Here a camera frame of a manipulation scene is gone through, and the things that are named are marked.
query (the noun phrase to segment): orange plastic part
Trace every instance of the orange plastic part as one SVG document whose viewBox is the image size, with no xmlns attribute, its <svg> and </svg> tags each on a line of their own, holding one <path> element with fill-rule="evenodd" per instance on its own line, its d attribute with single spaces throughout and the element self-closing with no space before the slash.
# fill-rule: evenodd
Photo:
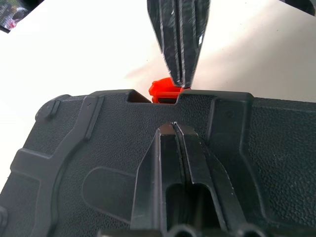
<svg viewBox="0 0 316 237">
<path fill-rule="evenodd" d="M 153 103 L 159 103 L 159 99 L 177 99 L 185 89 L 174 86 L 172 78 L 164 78 L 154 81 L 149 88 L 149 94 L 153 97 Z"/>
</svg>

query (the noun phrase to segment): white surface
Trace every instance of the white surface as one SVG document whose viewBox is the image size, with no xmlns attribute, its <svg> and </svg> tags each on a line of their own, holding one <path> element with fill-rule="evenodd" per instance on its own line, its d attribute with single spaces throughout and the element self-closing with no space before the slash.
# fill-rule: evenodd
<svg viewBox="0 0 316 237">
<path fill-rule="evenodd" d="M 46 101 L 123 88 L 149 97 L 168 76 L 145 0 L 86 3 L 45 0 L 0 32 L 0 190 Z M 316 101 L 315 29 L 314 17 L 278 0 L 212 0 L 193 88 Z"/>
</svg>

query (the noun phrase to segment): black plastic case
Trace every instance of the black plastic case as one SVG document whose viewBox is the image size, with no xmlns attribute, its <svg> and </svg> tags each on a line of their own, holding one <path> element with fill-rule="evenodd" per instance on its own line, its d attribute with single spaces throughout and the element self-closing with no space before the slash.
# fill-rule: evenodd
<svg viewBox="0 0 316 237">
<path fill-rule="evenodd" d="M 0 236 L 96 237 L 129 229 L 132 219 L 137 226 L 132 212 L 152 191 L 145 188 L 150 169 L 140 168 L 136 182 L 137 169 L 146 156 L 163 156 L 154 141 L 175 124 L 182 136 L 194 135 L 184 144 L 188 153 L 190 144 L 201 145 L 192 154 L 205 156 L 221 229 L 236 231 L 242 222 L 289 233 L 316 228 L 315 103 L 189 90 L 176 104 L 152 104 L 134 90 L 116 90 L 42 106 L 0 194 Z"/>
</svg>

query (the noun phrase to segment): white table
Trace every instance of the white table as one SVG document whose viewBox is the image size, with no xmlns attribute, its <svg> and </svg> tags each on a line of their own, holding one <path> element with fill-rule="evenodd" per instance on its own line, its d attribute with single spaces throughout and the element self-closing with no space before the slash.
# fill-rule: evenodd
<svg viewBox="0 0 316 237">
<path fill-rule="evenodd" d="M 315 42 L 316 19 L 278 0 L 212 0 L 193 89 L 316 102 Z M 46 101 L 124 88 L 149 97 L 168 76 L 145 0 L 45 0 L 0 43 L 0 190 Z"/>
</svg>

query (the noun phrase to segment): textured plastic surface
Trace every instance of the textured plastic surface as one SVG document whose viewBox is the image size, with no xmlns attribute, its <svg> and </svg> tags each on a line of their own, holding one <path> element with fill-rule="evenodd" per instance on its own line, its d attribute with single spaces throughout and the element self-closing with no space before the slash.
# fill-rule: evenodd
<svg viewBox="0 0 316 237">
<path fill-rule="evenodd" d="M 231 101 L 241 103 L 234 107 Z M 247 221 L 278 228 L 277 219 L 315 228 L 316 104 L 194 90 L 183 92 L 176 104 L 152 104 L 121 90 L 62 96 L 39 110 L 0 194 L 8 214 L 2 236 L 95 237 L 99 230 L 128 229 L 137 168 L 156 130 L 168 122 L 189 126 L 215 155 L 226 155 L 236 143 L 221 130 L 212 132 L 216 123 L 243 118 L 244 105 L 249 127 L 241 134 L 249 142 L 243 152 L 258 179 L 259 208 L 265 205 L 274 216 L 269 221 L 248 215 Z M 217 147 L 217 141 L 227 147 Z M 233 187 L 243 182 L 237 159 L 235 170 L 221 160 Z M 240 198 L 247 193 L 235 192 L 247 215 L 248 200 Z"/>
</svg>

